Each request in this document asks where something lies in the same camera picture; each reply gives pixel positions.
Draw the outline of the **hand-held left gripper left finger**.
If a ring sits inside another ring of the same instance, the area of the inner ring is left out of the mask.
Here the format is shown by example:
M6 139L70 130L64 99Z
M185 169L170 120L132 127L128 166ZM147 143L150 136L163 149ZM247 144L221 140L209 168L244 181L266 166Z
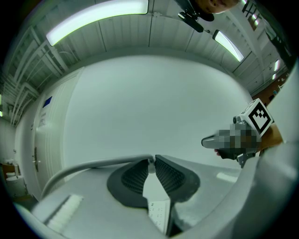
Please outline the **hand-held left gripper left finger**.
M154 219L148 199L160 194L153 163L85 170L33 209L50 239L164 239L165 217Z

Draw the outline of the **person's right hand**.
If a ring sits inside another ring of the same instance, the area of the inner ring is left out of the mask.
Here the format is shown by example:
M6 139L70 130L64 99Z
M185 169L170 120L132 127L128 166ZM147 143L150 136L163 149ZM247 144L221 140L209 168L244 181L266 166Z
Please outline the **person's right hand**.
M256 135L242 135L239 144L240 149L245 152L256 152L260 144L260 138Z

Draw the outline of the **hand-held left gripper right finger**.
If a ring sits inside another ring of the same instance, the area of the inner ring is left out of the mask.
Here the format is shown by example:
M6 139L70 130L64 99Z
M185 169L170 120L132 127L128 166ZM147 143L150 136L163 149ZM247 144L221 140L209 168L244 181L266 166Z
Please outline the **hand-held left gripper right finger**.
M170 199L166 233L175 235L196 226L220 204L236 183L240 169L155 156L156 176Z

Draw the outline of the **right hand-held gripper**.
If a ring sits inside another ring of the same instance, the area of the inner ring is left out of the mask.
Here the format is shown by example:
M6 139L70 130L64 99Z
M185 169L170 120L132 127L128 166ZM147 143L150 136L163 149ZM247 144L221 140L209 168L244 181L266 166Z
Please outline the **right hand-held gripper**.
M236 160L241 167L256 155L256 152L245 152L240 149L240 136L256 135L262 137L273 123L273 118L260 99L255 99L237 116L233 117L230 129L219 130L215 134L202 139L205 148L217 149L222 159Z

